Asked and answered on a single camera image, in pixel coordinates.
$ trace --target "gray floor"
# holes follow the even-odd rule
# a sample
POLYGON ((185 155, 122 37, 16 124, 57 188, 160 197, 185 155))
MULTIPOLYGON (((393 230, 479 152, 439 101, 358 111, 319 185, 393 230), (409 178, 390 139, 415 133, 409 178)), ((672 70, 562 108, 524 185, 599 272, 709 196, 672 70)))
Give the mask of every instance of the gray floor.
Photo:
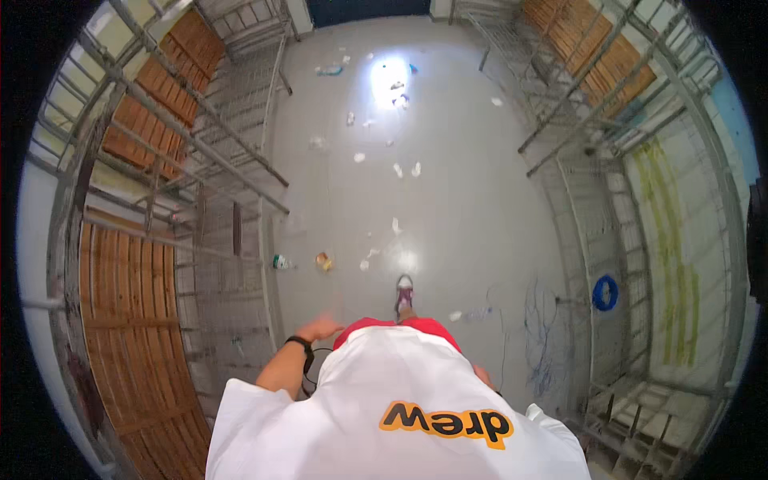
POLYGON ((427 18, 340 25, 288 47, 284 71, 294 95, 280 92, 270 127, 270 157, 291 182, 282 194, 291 214, 276 217, 276 250, 298 266, 278 272, 282 317, 287 333, 332 306, 345 324, 394 319, 395 281, 407 271, 417 312, 443 323, 497 386, 503 380, 514 408, 532 401, 554 408, 565 394, 563 365, 555 359, 553 378, 535 395, 541 343, 531 336, 547 333, 524 323, 534 282, 538 292, 562 294, 557 237, 516 153, 528 131, 523 114, 478 71, 481 54, 470 32, 427 18), (344 55, 351 60, 339 76, 317 76, 316 67, 344 55), (398 59, 419 70, 406 79, 407 110, 382 108, 372 91, 376 70, 398 59), (355 123, 347 126, 350 111, 355 123), (323 145, 310 146, 312 137, 323 145), (365 160, 356 163, 357 153, 365 160), (414 177, 417 161, 422 172, 414 177), (381 253, 363 271, 371 249, 381 253), (314 265, 320 252, 333 258, 329 273, 314 265), (487 306, 494 311, 482 320, 449 319, 487 306))

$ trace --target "bright light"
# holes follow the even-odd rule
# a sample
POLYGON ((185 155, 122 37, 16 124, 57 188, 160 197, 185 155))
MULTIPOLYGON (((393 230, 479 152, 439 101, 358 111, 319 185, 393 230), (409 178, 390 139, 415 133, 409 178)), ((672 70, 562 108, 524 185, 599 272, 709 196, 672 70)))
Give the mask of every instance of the bright light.
POLYGON ((379 60, 371 70, 371 89, 379 108, 393 109, 392 101, 405 94, 408 88, 408 65, 402 58, 379 60))
POLYGON ((397 260, 401 269, 406 272, 412 272, 413 270, 416 270, 419 258, 412 251, 406 250, 400 254, 400 257, 397 260))

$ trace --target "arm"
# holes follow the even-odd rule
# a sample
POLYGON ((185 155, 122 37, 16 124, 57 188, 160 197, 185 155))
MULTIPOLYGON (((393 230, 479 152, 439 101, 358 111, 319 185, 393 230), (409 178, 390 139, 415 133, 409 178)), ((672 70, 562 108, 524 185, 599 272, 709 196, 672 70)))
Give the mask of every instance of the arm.
MULTIPOLYGON (((312 322, 299 328, 296 331, 296 336, 313 343, 317 340, 326 339, 343 329, 343 326, 333 320, 330 313, 323 313, 312 322)), ((267 363, 256 378, 255 383, 271 392, 286 390, 288 395, 296 400, 301 387, 305 361, 304 347, 298 342, 288 342, 267 363)))

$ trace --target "white wall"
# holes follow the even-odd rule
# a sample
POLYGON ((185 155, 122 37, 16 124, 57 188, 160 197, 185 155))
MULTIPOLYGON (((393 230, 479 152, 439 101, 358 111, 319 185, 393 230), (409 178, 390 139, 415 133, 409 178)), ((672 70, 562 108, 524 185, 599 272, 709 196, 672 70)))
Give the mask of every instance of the white wall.
POLYGON ((286 0, 286 3, 299 35, 312 31, 315 28, 312 20, 310 20, 310 11, 306 7, 305 0, 286 0))

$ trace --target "yellow logo patch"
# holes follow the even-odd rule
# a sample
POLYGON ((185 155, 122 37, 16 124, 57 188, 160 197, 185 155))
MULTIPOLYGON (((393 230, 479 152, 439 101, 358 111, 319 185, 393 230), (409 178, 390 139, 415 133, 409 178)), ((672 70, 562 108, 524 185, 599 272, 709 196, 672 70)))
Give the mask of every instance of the yellow logo patch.
POLYGON ((407 402, 392 402, 379 428, 387 432, 422 430, 444 439, 485 439, 485 444, 496 450, 506 449, 504 439, 515 431, 506 415, 496 410, 424 413, 415 403, 407 402))

